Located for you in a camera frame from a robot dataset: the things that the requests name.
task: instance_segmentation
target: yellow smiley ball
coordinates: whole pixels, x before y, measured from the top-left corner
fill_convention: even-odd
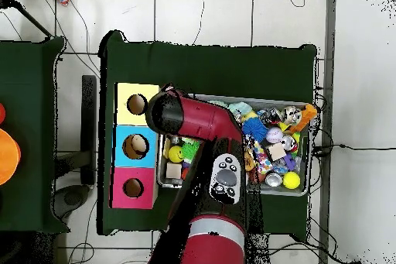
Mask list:
[[[182,147],[181,146],[173,146],[169,152],[168,156],[171,162],[180,163],[183,160]]]
[[[283,176],[283,184],[288,189],[295,189],[300,185],[300,177],[296,172],[287,172]]]

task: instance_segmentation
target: orange object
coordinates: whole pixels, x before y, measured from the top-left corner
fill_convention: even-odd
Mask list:
[[[306,109],[304,109],[303,111],[301,111],[301,113],[302,113],[301,122],[300,122],[299,124],[297,124],[297,125],[292,125],[292,126],[288,129],[288,131],[290,131],[291,133],[294,133],[294,132],[301,132],[301,130],[302,130],[303,128],[305,128],[305,126],[309,123],[309,121],[310,121],[311,119],[313,119],[313,118],[316,116],[316,114],[317,114],[318,112],[316,111],[316,108],[313,107],[311,104],[307,104],[307,105],[306,105]]]
[[[2,104],[0,104],[0,124],[2,124],[5,120],[5,108]]]
[[[0,186],[11,179],[21,159],[18,143],[0,129]]]

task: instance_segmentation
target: green table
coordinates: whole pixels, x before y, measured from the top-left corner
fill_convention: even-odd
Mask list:
[[[173,82],[188,93],[312,102],[316,48],[181,46],[126,43],[119,31],[102,40],[98,155],[98,233],[165,229],[177,190],[160,188],[152,210],[108,206],[114,83]],[[307,195],[261,195],[265,232],[306,239]]]
[[[0,231],[65,232],[51,210],[55,109],[53,68],[64,38],[0,41],[0,125],[21,149],[14,176],[0,186]]]

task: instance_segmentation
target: pink square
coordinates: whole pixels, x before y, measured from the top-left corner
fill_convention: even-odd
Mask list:
[[[139,197],[132,198],[125,194],[124,183],[129,179],[138,179],[143,185]],[[152,209],[157,196],[155,169],[148,167],[115,167],[113,182],[112,208]]]

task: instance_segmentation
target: blue square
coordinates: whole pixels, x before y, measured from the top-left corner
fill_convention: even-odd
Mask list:
[[[132,134],[141,134],[148,141],[148,152],[142,159],[130,159],[122,150],[124,140]],[[157,134],[147,126],[117,125],[115,129],[115,166],[116,167],[155,167],[155,152],[157,150]]]

